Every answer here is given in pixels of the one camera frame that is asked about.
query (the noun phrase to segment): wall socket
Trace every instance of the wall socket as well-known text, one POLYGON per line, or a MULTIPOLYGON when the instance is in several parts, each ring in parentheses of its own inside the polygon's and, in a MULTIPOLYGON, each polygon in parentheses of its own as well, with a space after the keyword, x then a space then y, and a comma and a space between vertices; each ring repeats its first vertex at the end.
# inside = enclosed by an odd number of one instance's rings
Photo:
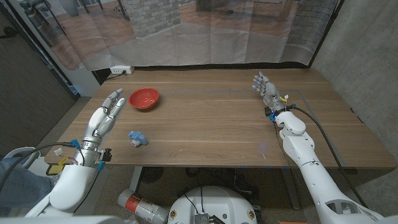
POLYGON ((119 75, 122 74, 123 71, 126 71, 126 74, 131 74, 134 71, 134 66, 124 66, 124 65, 118 65, 111 67, 111 72, 112 74, 119 75))

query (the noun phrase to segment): sheer curtain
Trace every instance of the sheer curtain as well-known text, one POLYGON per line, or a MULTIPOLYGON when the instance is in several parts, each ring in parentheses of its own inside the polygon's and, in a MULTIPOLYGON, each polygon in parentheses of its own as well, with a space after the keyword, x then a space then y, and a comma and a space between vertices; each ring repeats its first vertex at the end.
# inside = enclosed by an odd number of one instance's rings
POLYGON ((308 64, 337 0, 12 0, 69 70, 308 64))

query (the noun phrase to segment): wooden table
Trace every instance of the wooden table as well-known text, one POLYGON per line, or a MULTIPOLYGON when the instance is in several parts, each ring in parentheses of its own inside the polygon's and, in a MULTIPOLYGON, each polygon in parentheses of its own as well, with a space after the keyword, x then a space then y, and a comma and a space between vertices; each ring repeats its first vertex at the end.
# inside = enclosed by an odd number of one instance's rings
MULTIPOLYGON (((345 167, 392 169, 394 158, 370 130, 351 112, 331 85, 316 70, 262 70, 289 94, 288 104, 316 116, 329 135, 345 167)), ((264 114, 262 98, 252 88, 259 70, 167 70, 135 71, 106 81, 60 138, 81 137, 94 110, 114 90, 123 97, 136 89, 153 87, 160 92, 159 104, 141 112, 127 104, 104 147, 112 149, 108 164, 180 167, 285 167, 274 125, 264 114), (140 131, 149 144, 133 147, 127 134, 140 131)), ((337 167, 318 128, 299 111, 293 111, 307 125, 315 151, 325 167, 337 167)), ((52 152, 49 164, 60 158, 52 152)), ((72 156, 74 149, 64 149, 72 156)))

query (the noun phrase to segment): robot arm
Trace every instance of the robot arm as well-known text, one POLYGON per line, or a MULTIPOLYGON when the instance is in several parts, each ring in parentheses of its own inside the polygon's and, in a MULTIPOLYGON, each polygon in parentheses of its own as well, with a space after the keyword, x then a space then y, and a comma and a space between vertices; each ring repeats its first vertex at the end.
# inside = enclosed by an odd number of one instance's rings
POLYGON ((376 223, 384 217, 344 195, 315 154, 313 139, 305 131, 305 124, 285 109, 279 92, 267 77, 254 77, 253 88, 272 111, 272 118, 282 128, 279 135, 283 150, 297 164, 317 208, 321 223, 376 223))
POLYGON ((49 202, 56 209, 69 211, 77 207, 88 193, 88 189, 96 177, 97 161, 110 161, 110 156, 108 159, 104 157, 105 154, 110 155, 109 149, 102 151, 100 146, 112 130, 117 116, 126 102, 124 98, 118 99, 122 91, 123 89, 118 89, 110 94, 88 122, 83 136, 83 144, 76 150, 73 157, 78 165, 66 166, 57 185, 49 194, 49 202))

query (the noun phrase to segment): small blue object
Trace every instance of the small blue object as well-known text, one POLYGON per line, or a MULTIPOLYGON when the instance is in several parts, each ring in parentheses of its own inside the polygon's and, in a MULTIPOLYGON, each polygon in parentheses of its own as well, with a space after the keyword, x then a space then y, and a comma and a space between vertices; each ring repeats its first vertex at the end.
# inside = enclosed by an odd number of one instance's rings
POLYGON ((271 120, 271 121, 275 121, 275 117, 274 117, 274 114, 272 113, 271 115, 269 115, 269 119, 271 120))
POLYGON ((98 164, 98 172, 100 172, 101 170, 103 170, 105 167, 105 162, 101 161, 98 164))
POLYGON ((80 144, 79 144, 79 142, 76 139, 70 141, 70 144, 72 144, 72 146, 75 147, 75 148, 79 148, 80 147, 80 144))
POLYGON ((145 138, 145 136, 139 131, 130 132, 129 133, 129 137, 130 137, 131 140, 139 141, 143 145, 148 144, 147 138, 145 138))

